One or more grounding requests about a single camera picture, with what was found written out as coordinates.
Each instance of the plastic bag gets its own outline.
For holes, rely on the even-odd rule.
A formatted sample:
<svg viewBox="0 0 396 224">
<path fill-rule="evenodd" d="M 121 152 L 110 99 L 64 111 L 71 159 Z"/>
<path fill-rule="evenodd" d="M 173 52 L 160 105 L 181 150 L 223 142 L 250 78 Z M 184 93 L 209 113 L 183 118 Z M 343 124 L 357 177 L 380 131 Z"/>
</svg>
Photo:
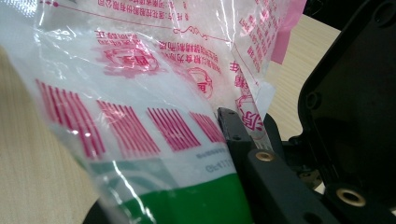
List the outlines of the plastic bag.
<svg viewBox="0 0 396 224">
<path fill-rule="evenodd" d="M 266 143 L 264 74 L 299 13 L 289 0 L 0 0 L 0 45 L 113 222 L 251 223 L 213 109 Z"/>
</svg>

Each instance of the beige surface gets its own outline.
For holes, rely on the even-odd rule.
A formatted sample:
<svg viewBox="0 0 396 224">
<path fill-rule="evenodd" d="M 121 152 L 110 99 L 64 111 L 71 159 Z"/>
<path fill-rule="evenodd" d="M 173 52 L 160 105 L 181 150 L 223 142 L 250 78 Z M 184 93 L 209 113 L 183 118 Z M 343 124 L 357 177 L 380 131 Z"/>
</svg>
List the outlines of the beige surface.
<svg viewBox="0 0 396 224">
<path fill-rule="evenodd" d="M 283 139 L 300 133 L 298 93 L 338 31 L 303 17 L 269 113 Z M 0 49 L 0 223 L 81 223 L 96 200 L 88 177 L 35 112 Z"/>
</svg>

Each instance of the screw hole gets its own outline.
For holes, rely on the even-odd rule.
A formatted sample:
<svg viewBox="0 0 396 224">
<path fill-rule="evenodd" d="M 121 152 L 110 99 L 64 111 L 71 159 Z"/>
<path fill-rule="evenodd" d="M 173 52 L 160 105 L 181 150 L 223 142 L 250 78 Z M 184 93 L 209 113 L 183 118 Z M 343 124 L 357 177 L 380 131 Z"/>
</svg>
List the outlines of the screw hole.
<svg viewBox="0 0 396 224">
<path fill-rule="evenodd" d="M 241 140 L 241 137 L 239 137 L 238 135 L 234 135 L 233 140 L 239 141 L 239 140 Z"/>
<path fill-rule="evenodd" d="M 304 220 L 309 223 L 309 224 L 321 224 L 323 221 L 321 220 L 320 217 L 313 213 L 305 213 L 304 214 Z"/>
<path fill-rule="evenodd" d="M 311 92 L 306 96 L 305 106 L 308 109 L 318 109 L 320 106 L 320 94 L 318 92 Z"/>
<path fill-rule="evenodd" d="M 379 27 L 385 27 L 394 22 L 395 16 L 396 6 L 391 2 L 385 2 L 375 11 L 374 20 Z"/>
<path fill-rule="evenodd" d="M 366 200 L 358 192 L 351 189 L 338 189 L 336 194 L 341 201 L 356 207 L 366 205 Z"/>
<path fill-rule="evenodd" d="M 271 161 L 274 159 L 274 156 L 268 152 L 258 152 L 256 158 L 260 161 Z"/>
</svg>

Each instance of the red logo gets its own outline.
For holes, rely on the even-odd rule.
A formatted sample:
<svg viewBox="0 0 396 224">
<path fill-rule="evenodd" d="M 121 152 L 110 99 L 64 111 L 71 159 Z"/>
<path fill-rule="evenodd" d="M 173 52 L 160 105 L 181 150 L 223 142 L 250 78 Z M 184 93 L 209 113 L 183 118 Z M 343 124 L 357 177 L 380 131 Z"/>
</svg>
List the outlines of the red logo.
<svg viewBox="0 0 396 224">
<path fill-rule="evenodd" d="M 197 83 L 199 90 L 204 93 L 206 99 L 209 99 L 213 93 L 212 78 L 199 67 L 190 68 L 188 72 Z"/>
<path fill-rule="evenodd" d="M 123 68 L 137 71 L 154 71 L 158 68 L 157 60 L 142 49 L 110 49 L 105 51 L 105 55 Z"/>
</svg>

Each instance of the red barcode stripe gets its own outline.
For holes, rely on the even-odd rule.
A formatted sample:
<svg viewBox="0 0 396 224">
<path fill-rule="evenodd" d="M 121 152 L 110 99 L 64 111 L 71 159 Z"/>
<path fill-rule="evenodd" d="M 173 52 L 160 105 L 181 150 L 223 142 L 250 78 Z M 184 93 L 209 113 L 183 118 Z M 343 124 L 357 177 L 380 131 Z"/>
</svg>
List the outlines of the red barcode stripe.
<svg viewBox="0 0 396 224">
<path fill-rule="evenodd" d="M 175 150 L 179 150 L 178 144 L 175 142 L 175 139 L 172 137 L 172 134 L 166 130 L 166 125 L 164 125 L 163 121 L 160 120 L 155 110 L 148 109 L 151 119 L 154 121 L 154 124 L 165 137 L 166 142 Z"/>
<path fill-rule="evenodd" d="M 200 126 L 211 142 L 225 142 L 218 126 L 209 116 L 197 113 L 190 113 L 190 116 Z"/>
<path fill-rule="evenodd" d="M 188 139 L 186 139 L 186 136 L 184 132 L 180 130 L 179 125 L 176 125 L 173 119 L 168 118 L 169 111 L 164 111 L 159 110 L 159 114 L 161 118 L 164 120 L 166 125 L 172 130 L 172 133 L 174 134 L 174 137 L 176 138 L 177 143 L 180 145 L 180 148 L 187 148 L 189 147 Z"/>
<path fill-rule="evenodd" d="M 37 79 L 35 80 L 35 83 L 37 84 L 38 88 L 41 91 L 41 95 L 42 95 L 43 100 L 44 100 L 44 106 L 46 107 L 47 114 L 49 115 L 50 120 L 56 121 L 54 112 L 52 111 L 51 102 L 50 102 L 49 96 L 47 94 L 46 85 L 44 83 L 40 83 L 40 81 L 38 81 Z"/>
<path fill-rule="evenodd" d="M 99 131 L 98 131 L 93 119 L 92 119 L 92 116 L 91 116 L 90 112 L 88 111 L 87 107 L 85 107 L 84 104 L 81 102 L 81 100 L 79 99 L 78 94 L 75 93 L 75 96 L 77 97 L 77 101 L 78 101 L 79 105 L 84 110 L 85 114 L 87 115 L 88 120 L 89 120 L 89 122 L 91 124 L 91 127 L 93 128 L 94 135 L 92 135 L 92 132 L 90 132 L 92 138 L 95 139 L 96 144 L 98 144 L 101 152 L 106 152 L 105 145 L 103 144 L 103 141 L 102 141 L 102 136 L 99 134 Z"/>
<path fill-rule="evenodd" d="M 91 154 L 91 151 L 90 151 L 90 147 L 89 147 L 89 145 L 88 145 L 88 143 L 87 143 L 88 139 L 87 139 L 87 138 L 85 137 L 85 135 L 84 135 L 84 131 L 83 131 L 81 125 L 80 125 L 80 122 L 78 122 L 78 120 L 79 120 L 78 113 L 77 113 L 77 111 L 75 110 L 75 107 L 74 107 L 74 105 L 72 104 L 72 102 L 69 100 L 69 97 L 67 96 L 66 90 L 62 90 L 62 94 L 63 94 L 63 97 L 64 97 L 64 99 L 66 100 L 67 104 L 69 105 L 71 114 L 72 114 L 72 116 L 73 116 L 73 121 L 74 121 L 74 125 L 73 125 L 73 126 L 76 126 L 75 128 L 71 128 L 71 130 L 77 129 L 77 131 L 78 131 L 78 137 L 79 137 L 79 139 L 81 140 L 82 145 L 84 146 L 85 155 L 86 155 L 88 158 L 92 158 L 92 154 Z"/>
<path fill-rule="evenodd" d="M 105 113 L 106 119 L 108 122 L 113 125 L 115 128 L 111 129 L 115 136 L 117 136 L 117 141 L 120 146 L 121 154 L 123 157 L 128 157 L 126 148 L 129 146 L 128 138 L 125 136 L 125 132 L 121 130 L 121 126 L 119 125 L 118 118 L 113 114 L 113 109 L 110 105 L 105 102 L 96 101 L 99 104 L 101 110 Z"/>
<path fill-rule="evenodd" d="M 88 139 L 91 140 L 91 145 L 92 145 L 95 155 L 100 155 L 99 146 L 97 146 L 96 139 L 94 138 L 93 132 L 91 130 L 91 123 L 89 123 L 90 114 L 88 114 L 88 115 L 86 114 L 86 111 L 84 111 L 84 109 L 83 109 L 85 107 L 83 104 L 79 103 L 76 93 L 69 92 L 69 95 L 70 95 L 71 100 L 74 101 L 74 104 L 78 110 L 78 113 L 81 115 L 82 122 L 84 123 L 84 125 L 82 127 L 84 129 L 86 129 L 86 130 L 84 130 L 85 137 L 87 137 Z"/>
<path fill-rule="evenodd" d="M 53 108 L 55 109 L 56 120 L 58 121 L 58 123 L 63 124 L 61 119 L 61 113 L 59 112 L 57 102 L 55 101 L 55 97 L 53 96 L 53 89 L 51 86 L 49 86 L 49 98 L 51 99 Z"/>
<path fill-rule="evenodd" d="M 174 151 L 201 145 L 176 110 L 149 108 L 148 113 Z"/>
<path fill-rule="evenodd" d="M 191 143 L 195 146 L 200 146 L 201 144 L 198 142 L 192 131 L 190 130 L 189 126 L 187 126 L 186 122 L 184 122 L 183 118 L 180 116 L 177 110 L 172 110 L 172 114 L 175 116 L 176 120 L 179 124 L 181 124 L 181 128 L 187 134 Z"/>
<path fill-rule="evenodd" d="M 36 81 L 42 98 L 53 122 L 64 126 L 78 135 L 85 155 L 90 159 L 100 159 L 105 152 L 101 136 L 92 120 L 88 109 L 76 93 L 60 90 Z"/>
<path fill-rule="evenodd" d="M 64 119 L 66 121 L 66 126 L 67 126 L 68 129 L 72 129 L 72 123 L 70 121 L 70 118 L 69 118 L 68 114 L 65 113 L 65 111 L 66 111 L 66 108 L 64 106 L 65 103 L 64 103 L 64 100 L 62 99 L 62 96 L 61 96 L 61 94 L 59 92 L 59 89 L 55 88 L 55 92 L 56 92 L 56 97 L 58 98 L 58 101 L 59 101 L 59 103 L 60 103 L 60 105 L 62 107 L 61 111 L 63 111 Z"/>
<path fill-rule="evenodd" d="M 133 122 L 135 123 L 135 130 L 138 133 L 138 135 L 142 136 L 143 139 L 145 140 L 143 143 L 145 145 L 145 149 L 149 154 L 152 153 L 159 153 L 160 149 L 155 145 L 154 140 L 152 140 L 151 136 L 149 135 L 148 132 L 144 129 L 142 123 L 140 120 L 137 118 L 137 115 L 134 113 L 132 108 L 130 106 L 125 106 L 125 109 L 128 111 L 130 118 L 133 119 Z"/>
<path fill-rule="evenodd" d="M 119 144 L 121 144 L 121 148 L 124 148 L 123 156 L 142 158 L 158 155 L 159 148 L 130 106 L 100 101 L 98 104 L 106 114 L 113 133 L 121 138 Z"/>
<path fill-rule="evenodd" d="M 139 136 L 137 136 L 138 132 L 134 129 L 135 126 L 134 120 L 132 120 L 130 115 L 128 115 L 123 110 L 122 106 L 120 105 L 119 106 L 113 105 L 113 106 L 117 109 L 117 111 L 122 112 L 122 114 L 124 115 L 122 119 L 122 125 L 124 126 L 128 139 L 131 143 L 131 145 L 127 147 L 129 156 L 133 155 L 137 158 L 145 156 L 145 154 L 142 153 L 142 151 L 144 150 L 143 149 L 144 140 Z"/>
</svg>

